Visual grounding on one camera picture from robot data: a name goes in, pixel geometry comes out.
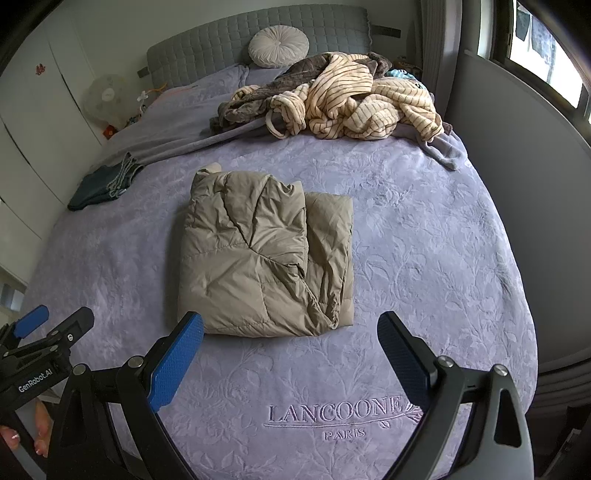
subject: cream striped robe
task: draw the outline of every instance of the cream striped robe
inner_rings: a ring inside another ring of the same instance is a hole
[[[428,91],[410,80],[374,80],[365,65],[354,62],[364,58],[367,56],[333,53],[329,65],[315,80],[273,96],[267,112],[269,131],[277,138],[287,138],[304,130],[307,122],[318,138],[332,140],[347,135],[378,140],[389,136],[401,122],[413,125],[428,142],[443,131]],[[362,100],[353,98],[361,94],[366,95]],[[287,126],[285,133],[273,126],[273,112],[281,113]]]

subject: bed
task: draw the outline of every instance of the bed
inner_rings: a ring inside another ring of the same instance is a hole
[[[120,199],[59,219],[24,308],[49,307],[50,321],[35,333],[42,336],[90,307],[95,327],[73,348],[72,362],[122,365],[183,313],[176,309],[179,245],[198,168],[217,161],[225,170],[269,172],[301,180],[305,190],[349,195],[354,326],[320,337],[206,336],[160,417],[203,479],[379,479],[422,415],[379,346],[382,312],[394,310],[413,335],[464,367],[506,365],[524,410],[537,377],[534,325],[503,224],[455,133],[422,146],[405,132],[373,142],[308,134],[281,141],[251,122],[211,137],[208,120],[220,101],[279,73],[240,63],[244,39],[265,22],[301,27],[321,50],[347,51],[350,38],[361,42],[354,51],[370,48],[364,9],[300,5],[222,19],[149,50],[154,83],[178,83],[114,136],[100,159],[112,163],[131,150],[146,167]],[[203,48],[226,40],[222,61],[215,48]],[[187,74],[188,64],[200,62],[204,69]],[[121,412],[113,415],[133,452]],[[449,469],[466,420],[464,409],[434,478]]]

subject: dark green garment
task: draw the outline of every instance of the dark green garment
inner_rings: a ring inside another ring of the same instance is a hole
[[[80,186],[68,204],[73,212],[87,205],[110,202],[119,198],[131,186],[135,176],[144,168],[127,152],[121,163],[113,167],[105,165],[82,179]]]

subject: white fan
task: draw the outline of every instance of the white fan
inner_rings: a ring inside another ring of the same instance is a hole
[[[125,79],[107,74],[97,78],[85,92],[82,104],[89,115],[122,130],[138,114],[138,102]]]

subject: headboard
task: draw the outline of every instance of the headboard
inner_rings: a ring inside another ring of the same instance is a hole
[[[346,5],[292,5],[256,10],[194,27],[150,47],[148,68],[155,88],[188,85],[232,64],[250,63],[248,43],[272,25],[302,30],[308,55],[325,51],[367,53],[371,49],[367,10]]]

